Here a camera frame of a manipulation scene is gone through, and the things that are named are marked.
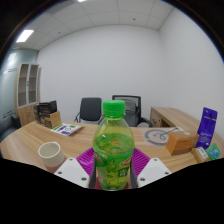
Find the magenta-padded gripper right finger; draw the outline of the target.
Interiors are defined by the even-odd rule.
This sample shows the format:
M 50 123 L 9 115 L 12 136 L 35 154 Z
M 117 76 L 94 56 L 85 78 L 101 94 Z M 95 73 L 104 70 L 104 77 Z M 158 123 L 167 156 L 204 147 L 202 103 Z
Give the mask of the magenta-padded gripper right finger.
M 133 188 L 141 188 L 170 174 L 171 171 L 159 158 L 149 158 L 139 149 L 134 150 L 130 168 Z

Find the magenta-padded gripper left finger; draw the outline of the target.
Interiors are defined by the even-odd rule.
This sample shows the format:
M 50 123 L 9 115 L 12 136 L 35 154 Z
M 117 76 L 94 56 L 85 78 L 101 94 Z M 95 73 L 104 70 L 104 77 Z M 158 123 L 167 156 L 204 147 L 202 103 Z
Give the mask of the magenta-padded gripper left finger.
M 69 157 L 55 175 L 84 188 L 93 189 L 96 182 L 94 150 L 86 150 L 77 158 Z

